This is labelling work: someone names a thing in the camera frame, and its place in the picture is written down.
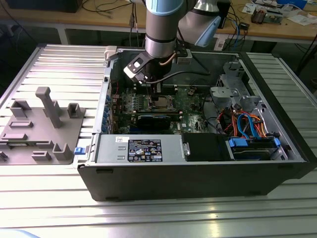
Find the blue latch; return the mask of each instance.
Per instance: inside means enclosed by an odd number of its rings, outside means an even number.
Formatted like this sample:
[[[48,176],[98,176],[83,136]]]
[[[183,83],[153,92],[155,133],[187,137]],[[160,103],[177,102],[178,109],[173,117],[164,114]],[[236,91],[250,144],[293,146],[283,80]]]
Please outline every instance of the blue latch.
[[[85,155],[86,154],[86,148],[84,147],[76,147],[74,151],[74,155]]]
[[[236,147],[236,146],[248,146],[248,142],[244,138],[231,138],[229,140],[230,147]]]
[[[279,141],[278,138],[274,138],[274,142],[276,144],[277,147],[280,147],[281,146],[281,142]]]

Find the cable on desk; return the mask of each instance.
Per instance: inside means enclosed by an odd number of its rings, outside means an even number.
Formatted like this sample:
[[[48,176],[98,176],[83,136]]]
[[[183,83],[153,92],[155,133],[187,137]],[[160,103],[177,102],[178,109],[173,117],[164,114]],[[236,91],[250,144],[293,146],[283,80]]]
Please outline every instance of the cable on desk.
[[[2,6],[2,8],[4,9],[4,11],[8,14],[8,16],[19,26],[23,29],[23,31],[35,42],[35,44],[37,45],[38,42],[27,32],[27,30],[24,29],[23,26],[21,26],[21,24],[19,22],[17,22],[17,20],[14,19],[13,16],[11,16],[11,14],[7,11],[7,9],[4,7],[2,1],[0,1],[0,4]]]
[[[90,10],[88,8],[85,8],[85,3],[88,2],[89,0],[85,0],[83,3],[82,3],[82,8],[85,9],[86,11],[90,11],[90,12],[105,12],[105,11],[111,11],[111,10],[115,10],[117,8],[120,8],[120,7],[123,7],[123,6],[128,6],[128,5],[131,5],[132,3],[127,3],[127,4],[124,4],[124,5],[120,5],[120,6],[116,6],[114,8],[110,8],[110,9],[106,9],[106,10]]]
[[[236,40],[235,40],[235,42],[233,44],[233,48],[236,48],[237,42],[238,42],[238,38],[239,38],[239,35],[240,35],[240,29],[239,29],[239,26],[238,26],[236,21],[233,21],[233,23],[236,24],[236,27],[237,27],[237,38],[236,38]]]
[[[228,12],[228,14],[233,15],[233,16],[235,17],[235,19],[232,18],[231,16],[227,16],[226,19],[229,19],[231,22],[232,22],[232,21],[235,21],[235,22],[236,22],[236,28],[235,28],[234,34],[232,35],[232,37],[231,37],[229,43],[226,43],[226,46],[223,48],[223,50],[225,50],[228,46],[229,46],[229,48],[230,48],[231,41],[233,40],[233,37],[236,35],[236,33],[239,31],[239,29],[238,29],[239,27],[238,27],[238,26],[239,26],[240,23],[241,23],[240,18],[237,16],[237,14],[236,14],[234,8],[232,7],[232,5],[230,5],[230,8],[232,9],[233,13]]]
[[[109,2],[109,3],[103,3],[103,4],[99,4],[97,5],[96,3],[96,0],[94,0],[94,6],[95,6],[95,10],[96,11],[102,11],[102,9],[100,9],[101,6],[103,5],[109,5],[109,4],[114,4],[116,3],[118,0],[114,0],[113,2]],[[105,16],[105,17],[108,17],[108,18],[111,18],[111,12],[97,12],[99,15],[101,16]]]

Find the white paper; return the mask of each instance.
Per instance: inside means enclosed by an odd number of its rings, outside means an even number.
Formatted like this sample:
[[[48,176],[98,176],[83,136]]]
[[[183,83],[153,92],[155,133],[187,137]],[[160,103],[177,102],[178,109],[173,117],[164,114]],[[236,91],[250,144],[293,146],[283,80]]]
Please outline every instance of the white paper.
[[[242,12],[252,15],[257,6],[261,6],[261,8],[265,8],[265,9],[271,9],[270,7],[262,6],[262,5],[259,5],[259,4],[246,3],[246,5],[244,6]]]
[[[242,12],[248,13],[248,14],[253,14],[254,10],[256,9],[256,4],[252,3],[246,3],[245,7],[243,8]]]
[[[309,24],[317,23],[316,19],[308,18],[308,17],[302,16],[302,15],[291,16],[291,17],[288,17],[288,19],[290,19],[291,21],[298,23],[302,26],[307,26]]]
[[[308,3],[308,4],[317,5],[317,2],[315,2],[314,0],[308,0],[307,3]]]
[[[116,136],[115,137],[116,143],[128,143],[129,139],[130,139],[130,137],[128,137],[128,136]]]

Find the floor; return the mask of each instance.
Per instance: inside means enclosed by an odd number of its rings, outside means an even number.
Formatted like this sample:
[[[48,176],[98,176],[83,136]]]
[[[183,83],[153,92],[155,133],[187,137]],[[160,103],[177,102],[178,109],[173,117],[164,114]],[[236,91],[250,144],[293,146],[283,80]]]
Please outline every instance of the floor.
[[[52,28],[38,28],[26,27],[25,28],[31,36],[38,43],[60,44],[57,31]],[[8,85],[14,79],[15,75],[19,72],[31,52],[36,47],[36,44],[25,34],[21,28],[16,28],[12,38],[0,38],[0,94],[6,90]],[[70,42],[73,45],[117,45],[129,46],[129,35],[125,32],[101,32],[101,42],[98,40],[96,31],[88,30],[67,30]],[[238,51],[249,52],[253,41],[238,42],[236,49]],[[208,46],[212,50],[215,40]],[[132,45],[136,46],[136,37],[132,36]],[[278,43],[273,49],[273,53],[280,55],[288,65],[295,70],[299,61],[303,56],[295,44]],[[317,59],[313,59],[307,67],[302,71],[300,79],[312,91],[316,91],[311,83],[313,78],[317,78]]]

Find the black box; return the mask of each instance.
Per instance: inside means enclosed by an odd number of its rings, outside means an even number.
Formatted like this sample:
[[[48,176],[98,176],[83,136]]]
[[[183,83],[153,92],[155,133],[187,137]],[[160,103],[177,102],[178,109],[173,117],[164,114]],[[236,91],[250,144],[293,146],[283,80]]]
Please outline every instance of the black box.
[[[222,29],[226,22],[226,17],[230,8],[230,4],[230,0],[218,0],[217,6],[219,8],[219,16],[221,17],[221,21],[218,26],[219,29]]]
[[[83,0],[6,0],[10,8],[76,12]]]

